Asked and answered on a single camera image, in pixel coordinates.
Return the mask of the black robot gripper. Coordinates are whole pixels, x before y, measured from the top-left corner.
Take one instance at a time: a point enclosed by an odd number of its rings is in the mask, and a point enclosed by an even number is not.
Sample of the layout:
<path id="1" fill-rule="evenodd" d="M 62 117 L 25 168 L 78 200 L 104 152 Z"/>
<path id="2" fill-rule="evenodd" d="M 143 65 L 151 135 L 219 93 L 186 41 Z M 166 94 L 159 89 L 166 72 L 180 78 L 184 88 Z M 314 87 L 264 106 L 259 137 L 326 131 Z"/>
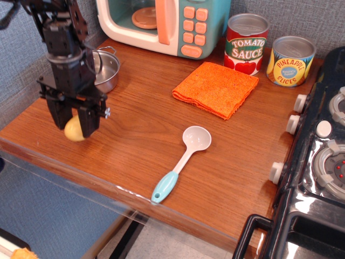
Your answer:
<path id="1" fill-rule="evenodd" d="M 53 75 L 40 76 L 40 96 L 47 105 L 55 125 L 63 130 L 73 117 L 72 109 L 78 109 L 78 117 L 84 138 L 90 137 L 100 124 L 100 117 L 108 118 L 106 94 L 95 86 L 96 71 L 94 50 L 82 50 L 70 56 L 46 55 Z M 89 107 L 82 105 L 90 102 Z"/>

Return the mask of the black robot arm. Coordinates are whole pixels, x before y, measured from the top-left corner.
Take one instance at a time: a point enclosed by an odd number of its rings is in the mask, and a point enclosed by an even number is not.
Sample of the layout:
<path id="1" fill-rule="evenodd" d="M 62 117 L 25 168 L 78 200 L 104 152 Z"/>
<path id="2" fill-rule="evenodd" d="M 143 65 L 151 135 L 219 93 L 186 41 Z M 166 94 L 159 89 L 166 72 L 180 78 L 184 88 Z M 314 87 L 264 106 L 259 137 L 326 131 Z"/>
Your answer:
<path id="1" fill-rule="evenodd" d="M 87 22 L 77 1 L 11 1 L 12 8 L 1 18 L 6 29 L 20 8 L 32 16 L 47 48 L 46 59 L 53 75 L 41 76 L 40 96 L 46 100 L 55 125 L 63 130 L 77 110 L 82 136 L 90 137 L 102 117 L 110 115 L 107 95 L 95 85 L 97 69 L 94 54 L 98 50 L 86 44 Z"/>

